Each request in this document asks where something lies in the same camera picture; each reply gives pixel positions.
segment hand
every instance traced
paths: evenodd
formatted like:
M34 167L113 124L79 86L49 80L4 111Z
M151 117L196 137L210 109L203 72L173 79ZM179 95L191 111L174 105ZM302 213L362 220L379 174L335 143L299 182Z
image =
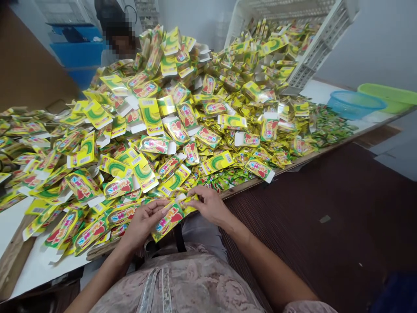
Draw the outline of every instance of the hand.
M130 251L137 250L143 245L151 230L169 211L163 209L167 204L169 200L155 200L137 208L119 245Z
M224 229L235 219L235 216L229 211L215 190L196 186L188 192L187 196L192 196L193 194L199 195L202 201L192 200L189 202L189 205L200 211L209 222Z

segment dark brown floor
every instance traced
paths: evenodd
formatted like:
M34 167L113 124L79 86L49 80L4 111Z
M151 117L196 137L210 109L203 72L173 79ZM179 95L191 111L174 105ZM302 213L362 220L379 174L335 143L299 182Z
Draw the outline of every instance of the dark brown floor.
M417 268L417 183L373 157L351 143L226 200L339 313L366 312L389 272ZM223 239L230 264L267 306L235 244Z

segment table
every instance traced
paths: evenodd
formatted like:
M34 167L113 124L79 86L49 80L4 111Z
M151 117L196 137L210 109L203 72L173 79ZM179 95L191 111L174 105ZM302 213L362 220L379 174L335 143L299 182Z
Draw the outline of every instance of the table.
M315 103L324 103L326 104L330 98L330 93L335 90L343 90L342 88L338 88L323 82L311 80L308 82L304 90L301 92L303 96L307 96L312 98L312 101ZM299 166L305 162L308 162L320 155L335 149L343 144L353 141L355 138L374 130L382 125L390 123L394 120L399 119L400 117L408 114L409 112L413 111L411 109L407 112L394 115L388 114L384 112L374 112L362 120L351 121L351 124L354 124L359 127L358 130L355 131L354 135L329 147L321 149L318 152L311 153L304 157L298 158L292 165L287 166L285 169L277 169L275 171L275 175L279 175L283 172L290 170L296 166ZM239 186L233 187L223 193L221 193L221 197L223 199L231 197L236 193L242 192L248 188L251 188L259 183L263 182L262 179L256 177L252 180L249 180ZM18 228L21 220L23 219L24 212L29 207L30 203L32 202L32 198L28 197L19 203L15 204L13 207L7 209L6 211L2 212L0 215L0 256L3 255L8 243L10 242L13 234L15 233L16 229ZM61 262L59 262L56 266L49 266L48 260L43 258L43 254L41 252L42 244L46 239L46 236L49 235L49 232L45 232L44 234L40 235L27 258L26 264L20 274L20 277L16 283L16 286L13 290L13 293L10 298L17 297L23 294L26 291L29 291L37 286L40 286L44 283L52 281L53 279L60 277L76 268L79 268L91 260L100 257L103 254L109 253L117 242L110 243L104 247L98 247L91 249L88 253L84 253L78 257L74 255L70 255L65 257Z

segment black strap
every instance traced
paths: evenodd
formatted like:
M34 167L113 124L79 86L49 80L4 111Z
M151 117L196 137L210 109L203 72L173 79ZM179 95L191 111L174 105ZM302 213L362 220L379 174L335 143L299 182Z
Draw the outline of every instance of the black strap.
M178 223L177 226L174 227L173 231L178 252L186 252L187 249L185 248L184 238L182 237L181 223Z

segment white table surface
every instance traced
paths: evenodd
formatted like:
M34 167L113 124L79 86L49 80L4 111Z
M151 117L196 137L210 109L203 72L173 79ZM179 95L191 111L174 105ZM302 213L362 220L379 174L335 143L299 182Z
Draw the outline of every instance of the white table surface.
M330 93L335 90L343 89L311 80L308 82L301 94L312 98L313 102L326 104L330 99ZM366 116L363 120L352 121L351 124L359 127L356 131L358 132L375 125L375 123L383 122L392 116L393 114L374 112ZM13 234L23 219L24 212L27 210L32 201L33 198L28 197L6 211L0 213L0 255L3 255L7 245L12 239ZM66 256L55 266L48 265L49 261L44 258L41 252L41 247L46 239L46 236L48 236L51 231L52 227L49 227L46 232L40 235L35 241L10 298L19 296L26 291L47 283L88 263L86 260L87 253L84 252L81 256L77 257L74 255Z

